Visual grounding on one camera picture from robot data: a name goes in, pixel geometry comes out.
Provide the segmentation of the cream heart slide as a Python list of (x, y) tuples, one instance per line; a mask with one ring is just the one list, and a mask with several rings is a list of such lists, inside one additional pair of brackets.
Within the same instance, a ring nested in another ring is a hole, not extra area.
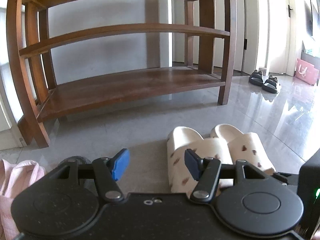
[(172, 193), (190, 197), (200, 177), (202, 160), (206, 157), (232, 165), (227, 143), (219, 138), (203, 138), (192, 128), (178, 126), (167, 139), (168, 180)]
[(230, 124), (219, 124), (212, 129), (210, 136), (227, 143), (232, 161), (246, 160), (268, 175), (276, 172), (257, 133), (242, 133)]

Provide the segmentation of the pink plush slipper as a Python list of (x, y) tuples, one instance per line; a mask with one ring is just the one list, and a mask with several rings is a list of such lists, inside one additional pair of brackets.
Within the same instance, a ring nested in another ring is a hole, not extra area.
[(19, 234), (11, 215), (14, 198), (45, 174), (44, 167), (33, 160), (18, 164), (1, 160), (1, 239), (13, 239)]

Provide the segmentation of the dark green textured slide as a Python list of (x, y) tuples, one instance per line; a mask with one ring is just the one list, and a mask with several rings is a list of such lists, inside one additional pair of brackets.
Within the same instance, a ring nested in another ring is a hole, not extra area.
[[(85, 165), (85, 164), (91, 163), (91, 161), (89, 159), (87, 159), (86, 157), (72, 156), (72, 157), (66, 158), (63, 161), (61, 161), (59, 163), (59, 165), (62, 165), (64, 163), (69, 163), (71, 161), (75, 161), (78, 165)], [(86, 179), (86, 178), (80, 179), (80, 177), (78, 177), (78, 183), (81, 187), (84, 187), (84, 188), (88, 189), (89, 191), (91, 191), (95, 196), (98, 195), (97, 190), (95, 188), (94, 179)]]

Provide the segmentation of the dark slipper far right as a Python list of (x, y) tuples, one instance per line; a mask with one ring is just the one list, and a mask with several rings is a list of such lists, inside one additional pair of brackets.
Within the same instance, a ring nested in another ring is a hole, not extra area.
[(270, 75), (262, 85), (262, 89), (272, 94), (278, 94), (281, 90), (281, 84), (276, 76)]

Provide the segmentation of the dark slipper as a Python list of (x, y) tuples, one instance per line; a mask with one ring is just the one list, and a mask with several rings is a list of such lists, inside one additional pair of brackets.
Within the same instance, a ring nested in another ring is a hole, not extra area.
[(281, 84), (276, 76), (270, 75), (262, 85), (262, 89), (272, 94), (278, 94), (281, 90)]
[(250, 76), (249, 76), (249, 83), (255, 86), (261, 87), (264, 84), (263, 81), (263, 72), (260, 70), (255, 70)]

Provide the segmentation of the dark slipper far left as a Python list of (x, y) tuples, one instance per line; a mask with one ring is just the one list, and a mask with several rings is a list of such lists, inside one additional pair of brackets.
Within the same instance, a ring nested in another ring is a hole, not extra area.
[(263, 81), (263, 72), (260, 70), (255, 70), (250, 76), (249, 76), (249, 83), (255, 86), (261, 87), (264, 84)]

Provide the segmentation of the pink box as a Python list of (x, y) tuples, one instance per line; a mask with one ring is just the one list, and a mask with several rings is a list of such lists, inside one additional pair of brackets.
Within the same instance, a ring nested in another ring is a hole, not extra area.
[(314, 86), (318, 81), (319, 70), (301, 59), (297, 60), (295, 77), (304, 81), (305, 83)]

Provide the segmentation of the white panelled door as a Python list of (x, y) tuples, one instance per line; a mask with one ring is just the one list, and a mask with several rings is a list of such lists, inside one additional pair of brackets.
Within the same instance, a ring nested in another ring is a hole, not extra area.
[(9, 66), (6, 9), (1, 8), (1, 150), (26, 146), (18, 127), (18, 122), (22, 117), (23, 112)]

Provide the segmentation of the brown wooden shoe rack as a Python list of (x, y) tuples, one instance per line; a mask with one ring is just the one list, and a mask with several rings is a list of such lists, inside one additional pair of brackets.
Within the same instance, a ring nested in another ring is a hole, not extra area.
[(114, 103), (217, 87), (228, 102), (236, 0), (8, 0), (23, 144), (44, 123)]

